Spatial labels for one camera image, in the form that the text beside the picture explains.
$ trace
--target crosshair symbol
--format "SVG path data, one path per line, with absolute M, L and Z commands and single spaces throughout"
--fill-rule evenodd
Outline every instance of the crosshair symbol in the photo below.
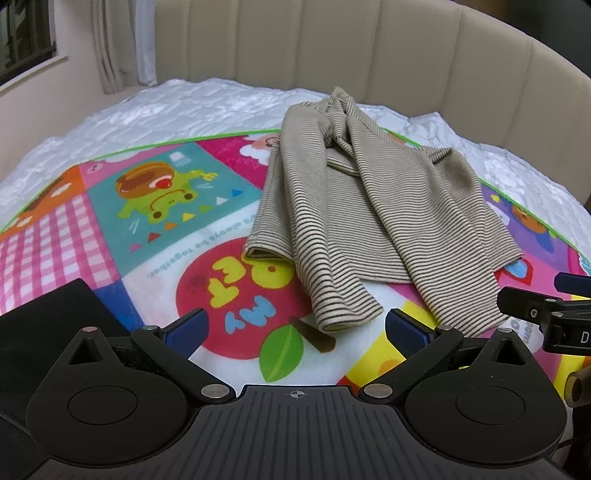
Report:
M 293 392 L 290 392 L 288 395 L 291 398 L 295 398 L 296 400 L 299 400 L 299 399 L 304 398 L 306 396 L 306 394 L 304 392 L 302 392 L 302 390 L 294 390 Z

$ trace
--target brown apple stem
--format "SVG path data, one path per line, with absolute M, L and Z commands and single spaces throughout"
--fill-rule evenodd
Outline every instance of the brown apple stem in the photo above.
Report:
M 320 353 L 332 352 L 336 347 L 336 339 L 308 325 L 297 317 L 290 317 L 290 323 Z

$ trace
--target teal square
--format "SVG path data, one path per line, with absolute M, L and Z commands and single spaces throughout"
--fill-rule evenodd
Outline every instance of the teal square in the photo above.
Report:
M 88 191 L 121 276 L 181 238 L 256 202 L 261 191 L 185 143 Z

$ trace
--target headboard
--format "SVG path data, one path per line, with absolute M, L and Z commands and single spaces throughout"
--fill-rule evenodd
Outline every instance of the headboard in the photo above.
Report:
M 448 0 L 159 0 L 158 81 L 210 77 L 330 93 L 527 160 L 591 193 L 591 79 L 553 50 Z

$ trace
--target beige curtain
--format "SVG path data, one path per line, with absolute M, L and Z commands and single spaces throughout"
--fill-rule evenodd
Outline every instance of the beige curtain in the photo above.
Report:
M 135 0 L 91 0 L 96 62 L 105 93 L 138 84 L 134 7 Z

